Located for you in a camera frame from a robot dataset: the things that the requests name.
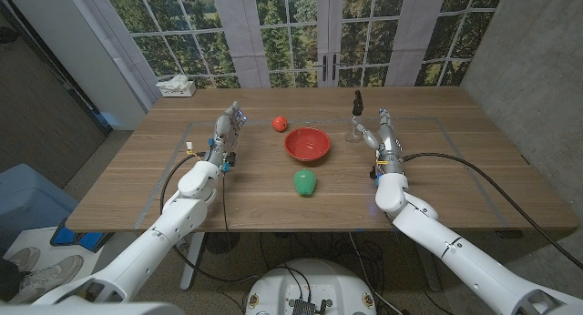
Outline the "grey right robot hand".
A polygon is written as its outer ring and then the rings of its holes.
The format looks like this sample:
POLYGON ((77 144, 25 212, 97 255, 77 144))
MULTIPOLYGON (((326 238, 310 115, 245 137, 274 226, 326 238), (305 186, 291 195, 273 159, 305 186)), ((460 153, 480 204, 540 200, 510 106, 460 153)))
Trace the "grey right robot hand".
POLYGON ((353 116, 353 128, 369 147, 376 150, 378 160, 387 163, 398 161, 402 157, 402 147, 392 127, 391 116, 386 108, 379 109, 379 116, 378 136, 361 123, 360 116, 353 116))

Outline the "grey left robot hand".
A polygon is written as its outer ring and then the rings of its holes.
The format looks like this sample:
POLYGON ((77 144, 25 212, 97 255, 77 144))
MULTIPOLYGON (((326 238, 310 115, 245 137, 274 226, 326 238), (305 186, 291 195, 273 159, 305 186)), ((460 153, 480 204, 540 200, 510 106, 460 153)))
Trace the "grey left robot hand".
POLYGON ((247 122, 238 101, 234 101, 216 121, 212 138, 213 152, 230 153, 238 144, 240 129, 247 122))

